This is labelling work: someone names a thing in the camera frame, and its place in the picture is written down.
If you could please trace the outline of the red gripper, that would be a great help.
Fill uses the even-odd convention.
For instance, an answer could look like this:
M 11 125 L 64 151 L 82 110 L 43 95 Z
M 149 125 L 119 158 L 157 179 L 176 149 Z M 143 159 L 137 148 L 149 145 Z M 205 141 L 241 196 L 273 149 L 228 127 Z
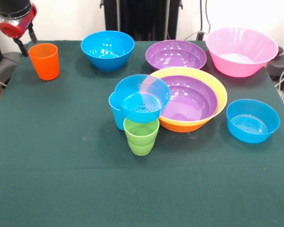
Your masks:
M 37 37 L 33 30 L 33 20 L 37 14 L 37 9 L 34 3 L 31 3 L 31 9 L 23 17 L 5 19 L 1 18 L 0 30 L 6 36 L 13 39 L 18 45 L 23 57 L 28 57 L 27 49 L 23 45 L 20 38 L 28 30 L 30 39 L 33 43 L 37 42 Z

